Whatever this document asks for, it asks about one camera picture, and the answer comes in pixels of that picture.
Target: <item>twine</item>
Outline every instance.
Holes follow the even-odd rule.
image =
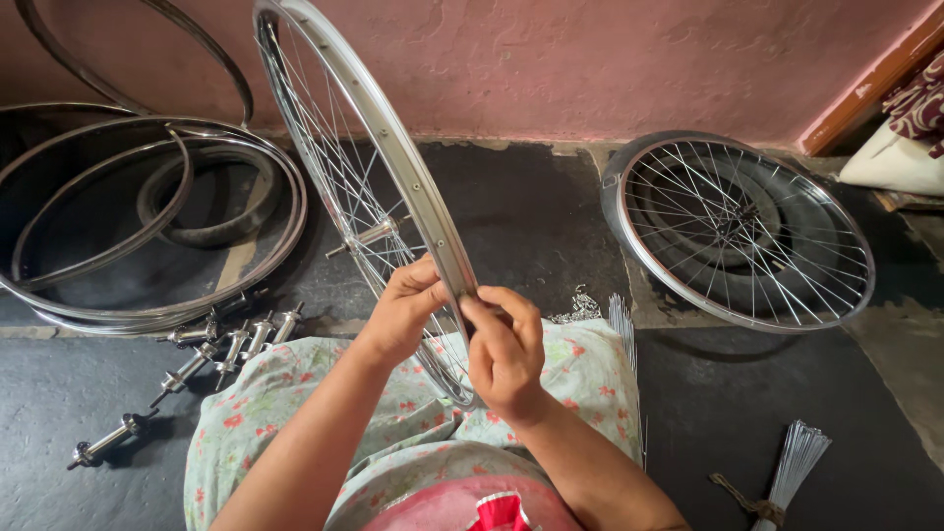
[[[784,517],[786,516],[786,512],[780,507],[777,507],[777,505],[770,500],[760,500],[758,502],[752,502],[748,500],[743,494],[738,492],[734,486],[728,483],[728,480],[725,479],[723,475],[719,473],[711,474],[708,476],[708,479],[712,480],[712,482],[717,483],[718,485],[721,485],[725,488],[725,490],[731,493],[735,500],[737,500],[737,502],[741,504],[742,507],[744,507],[744,510],[757,513],[758,517],[773,522],[773,524],[777,527],[782,527],[784,525]]]

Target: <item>maroon patterned fabric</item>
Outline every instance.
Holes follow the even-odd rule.
[[[891,130],[931,142],[932,159],[944,155],[944,51],[911,83],[893,92],[882,110],[891,115]]]

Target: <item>bicycle wheel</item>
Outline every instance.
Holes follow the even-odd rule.
[[[475,407],[467,324],[457,303],[475,293],[475,275],[416,146],[377,82],[315,7],[259,0],[254,22],[278,108],[344,242],[329,258],[349,253],[379,297],[395,268],[432,255],[451,301],[430,318],[415,356],[457,407]]]
[[[836,326],[868,303],[875,263],[815,181],[734,140],[695,131],[625,145],[600,198],[623,247],[684,299],[775,333]]]

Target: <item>wooden door frame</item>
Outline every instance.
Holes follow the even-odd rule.
[[[868,119],[869,109],[894,89],[902,77],[923,68],[922,62],[929,61],[929,56],[943,43],[944,2],[939,2],[801,135],[797,145],[803,154],[813,157],[829,154],[847,132]]]

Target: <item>hand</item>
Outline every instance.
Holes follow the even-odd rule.
[[[499,318],[471,297],[459,301],[476,331],[469,341],[469,380],[485,403],[515,430],[533,426],[548,411],[541,387],[544,327],[530,300],[504,287],[482,286],[479,298],[500,306]]]
[[[428,253],[413,264],[398,267],[351,350],[354,345],[362,347],[357,351],[369,362],[393,370],[416,351],[430,314],[448,300]]]

